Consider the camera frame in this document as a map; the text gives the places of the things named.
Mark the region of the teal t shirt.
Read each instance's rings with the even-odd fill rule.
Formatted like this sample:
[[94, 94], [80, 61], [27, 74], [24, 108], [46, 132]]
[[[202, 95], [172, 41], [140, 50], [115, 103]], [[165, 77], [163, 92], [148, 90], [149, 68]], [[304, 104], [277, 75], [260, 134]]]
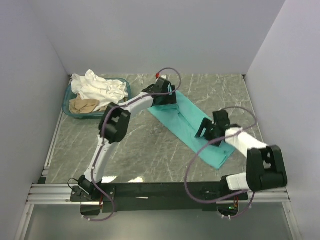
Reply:
[[[196, 133], [203, 119], [209, 117], [181, 92], [175, 93], [177, 103], [153, 106], [148, 111], [194, 153], [197, 153], [208, 141], [204, 137], [196, 138]], [[209, 145], [199, 154], [199, 157], [218, 170], [234, 151], [233, 146], [222, 142], [220, 146]]]

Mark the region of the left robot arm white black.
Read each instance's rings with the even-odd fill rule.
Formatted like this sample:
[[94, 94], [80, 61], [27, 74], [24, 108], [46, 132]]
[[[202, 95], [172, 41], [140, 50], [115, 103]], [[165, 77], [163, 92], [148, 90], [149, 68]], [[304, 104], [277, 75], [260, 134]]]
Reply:
[[98, 127], [97, 148], [87, 170], [77, 181], [82, 195], [88, 201], [99, 197], [107, 162], [116, 146], [127, 135], [131, 118], [148, 108], [176, 103], [176, 87], [167, 79], [158, 77], [154, 84], [129, 101], [107, 106]]

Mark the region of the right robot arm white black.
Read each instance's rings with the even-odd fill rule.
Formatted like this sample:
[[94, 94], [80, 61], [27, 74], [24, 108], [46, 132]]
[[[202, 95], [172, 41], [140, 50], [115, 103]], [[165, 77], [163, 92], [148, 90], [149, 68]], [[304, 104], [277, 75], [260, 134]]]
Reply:
[[237, 191], [259, 192], [287, 186], [288, 177], [279, 146], [261, 142], [240, 125], [232, 124], [225, 109], [212, 114], [213, 120], [206, 117], [202, 120], [195, 137], [203, 136], [209, 142], [218, 139], [214, 146], [229, 144], [246, 158], [245, 172], [222, 178], [226, 182], [219, 187], [222, 198], [230, 200]]

